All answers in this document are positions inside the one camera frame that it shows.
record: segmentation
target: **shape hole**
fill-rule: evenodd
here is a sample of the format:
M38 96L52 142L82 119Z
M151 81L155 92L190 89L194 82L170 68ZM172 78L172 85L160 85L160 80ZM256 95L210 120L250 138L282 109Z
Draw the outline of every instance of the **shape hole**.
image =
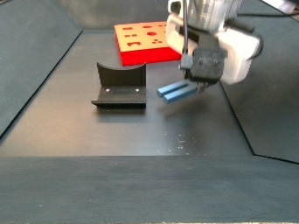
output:
M148 36L155 36L155 35L156 35L156 32L150 31L150 32L147 33L147 35L148 35Z
M127 43L127 45L128 45L128 46L132 46L132 45L138 45L138 46L140 46L142 43L140 43L140 42L130 42L130 43Z

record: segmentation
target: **black holder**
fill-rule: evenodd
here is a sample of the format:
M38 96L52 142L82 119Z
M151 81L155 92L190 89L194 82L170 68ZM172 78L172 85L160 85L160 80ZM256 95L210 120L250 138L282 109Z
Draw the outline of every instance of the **black holder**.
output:
M146 64L132 69L114 69L98 63L100 90L91 103L104 109L146 108Z

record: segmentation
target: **red shape sorter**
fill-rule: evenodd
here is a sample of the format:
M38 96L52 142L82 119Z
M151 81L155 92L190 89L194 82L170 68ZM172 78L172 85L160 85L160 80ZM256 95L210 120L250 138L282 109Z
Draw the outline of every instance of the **red shape sorter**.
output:
M115 31L123 66L182 58L166 43L166 22L118 24Z

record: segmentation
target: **black surface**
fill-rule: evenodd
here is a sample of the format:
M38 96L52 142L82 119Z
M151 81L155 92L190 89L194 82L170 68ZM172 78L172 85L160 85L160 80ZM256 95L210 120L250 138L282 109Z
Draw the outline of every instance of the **black surface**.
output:
M2 136L82 29L46 0L6 2L0 21Z
M299 166L260 157L6 157L0 178L2 223L299 221Z
M98 110L98 62L122 68L112 31L80 35L2 139L2 156L251 156L219 85L167 105L156 89L183 80L179 61L148 64L146 111Z
M259 1L242 12L279 13ZM291 18L243 18L264 39L248 78L224 86L254 152L299 162L299 23Z
M84 30L112 30L115 25L166 21L168 0L56 0Z

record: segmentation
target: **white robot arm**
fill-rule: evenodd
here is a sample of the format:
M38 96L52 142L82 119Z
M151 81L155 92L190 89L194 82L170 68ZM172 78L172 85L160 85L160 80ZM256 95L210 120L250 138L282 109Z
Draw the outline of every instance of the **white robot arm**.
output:
M166 40L170 47L182 53L182 69L187 75L186 81L182 81L186 84L180 88L175 87L172 91L172 84L158 89L166 102L200 92L202 87L218 81L235 84L247 77L251 60L260 50L260 39L251 30L240 29L228 22L238 15L240 2L242 0L168 1Z

